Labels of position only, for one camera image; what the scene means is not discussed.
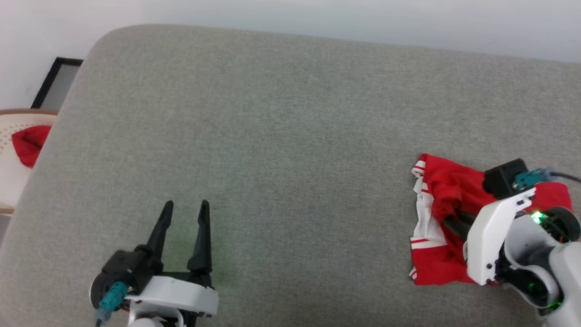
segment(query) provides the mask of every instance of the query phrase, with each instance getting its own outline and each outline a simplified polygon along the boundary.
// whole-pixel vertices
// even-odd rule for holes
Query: teal connector
[[[129,293],[127,285],[122,282],[116,282],[107,292],[107,295],[99,303],[99,309],[95,313],[95,325],[97,327],[105,326],[111,318],[115,309],[123,303],[125,296]]]
[[[530,172],[520,173],[516,176],[512,188],[515,190],[524,190],[533,187],[542,182],[550,182],[556,177],[552,175],[552,169],[536,169]]]

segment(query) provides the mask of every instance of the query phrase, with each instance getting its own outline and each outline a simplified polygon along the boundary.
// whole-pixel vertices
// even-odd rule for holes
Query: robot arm
[[[194,327],[197,318],[217,314],[218,293],[210,279],[210,204],[202,201],[189,273],[163,272],[161,258],[172,211],[173,202],[168,201],[147,244],[132,252],[115,252],[95,278],[89,295],[97,309],[97,327],[117,310],[129,312],[130,327]]]
[[[468,276],[480,285],[504,283],[537,308],[548,327],[581,327],[581,234],[571,211],[526,213],[534,185],[551,170],[529,172],[521,159],[485,172],[498,201],[483,207],[464,244]]]

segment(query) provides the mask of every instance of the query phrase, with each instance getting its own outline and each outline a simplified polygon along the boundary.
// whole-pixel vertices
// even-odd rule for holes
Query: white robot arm
[[[483,207],[464,244],[468,276],[480,285],[510,285],[546,327],[581,327],[581,228],[566,208],[526,213],[536,183],[550,170],[528,172],[521,159],[485,173],[500,200]]]

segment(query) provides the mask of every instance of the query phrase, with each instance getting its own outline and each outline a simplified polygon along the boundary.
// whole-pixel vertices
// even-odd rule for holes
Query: black frame
[[[81,66],[82,63],[82,59],[57,57],[55,62],[52,64],[51,69],[48,71],[48,75],[44,79],[44,82],[42,82],[42,86],[40,87],[40,90],[38,90],[37,96],[34,98],[33,105],[30,106],[30,108],[40,109],[44,99],[46,99],[48,91],[51,89],[52,83],[55,81],[56,75],[59,73],[61,66]]]

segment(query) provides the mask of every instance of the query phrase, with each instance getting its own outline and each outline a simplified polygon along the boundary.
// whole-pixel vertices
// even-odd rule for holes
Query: white wall
[[[4,6],[5,2],[17,1],[24,6],[23,19],[0,22],[2,42],[8,39],[8,46],[2,44],[4,53],[0,54],[0,108],[30,105],[34,98],[31,95],[38,91],[39,81],[52,62],[46,57],[50,49],[55,55],[82,59],[108,31],[140,23],[200,24],[581,62],[579,0],[0,0],[0,3]],[[33,28],[31,24],[35,22],[39,27]],[[43,39],[44,49],[40,46]]]
[[[55,53],[19,0],[0,0],[0,109],[30,108]]]

